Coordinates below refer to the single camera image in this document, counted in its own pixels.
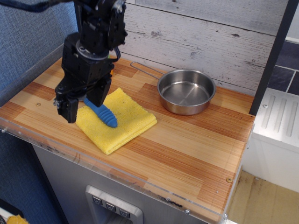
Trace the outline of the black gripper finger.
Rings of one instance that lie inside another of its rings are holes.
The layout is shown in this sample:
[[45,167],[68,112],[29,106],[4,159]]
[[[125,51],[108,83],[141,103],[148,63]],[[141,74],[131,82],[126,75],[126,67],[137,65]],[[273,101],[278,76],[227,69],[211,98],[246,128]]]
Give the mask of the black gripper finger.
[[102,78],[95,85],[87,88],[86,98],[95,106],[101,106],[109,92],[111,78]]
[[57,112],[68,123],[75,123],[78,111],[78,99],[57,97]]

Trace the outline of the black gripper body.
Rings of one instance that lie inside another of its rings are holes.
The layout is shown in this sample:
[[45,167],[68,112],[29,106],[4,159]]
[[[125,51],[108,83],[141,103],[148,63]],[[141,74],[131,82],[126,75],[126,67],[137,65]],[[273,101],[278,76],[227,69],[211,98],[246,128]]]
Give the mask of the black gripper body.
[[111,78],[111,60],[108,53],[100,60],[85,57],[85,51],[80,51],[79,33],[73,33],[64,41],[62,68],[64,78],[55,89],[56,99],[79,99],[87,94],[87,88],[95,85],[102,78]]

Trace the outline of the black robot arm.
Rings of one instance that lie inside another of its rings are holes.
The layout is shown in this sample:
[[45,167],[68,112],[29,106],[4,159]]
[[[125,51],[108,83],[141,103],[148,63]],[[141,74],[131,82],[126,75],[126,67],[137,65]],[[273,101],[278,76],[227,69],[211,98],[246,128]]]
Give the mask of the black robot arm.
[[0,3],[0,103],[62,59],[64,77],[54,105],[69,123],[79,101],[107,125],[116,119],[104,106],[111,70],[125,42],[123,0],[3,0]]

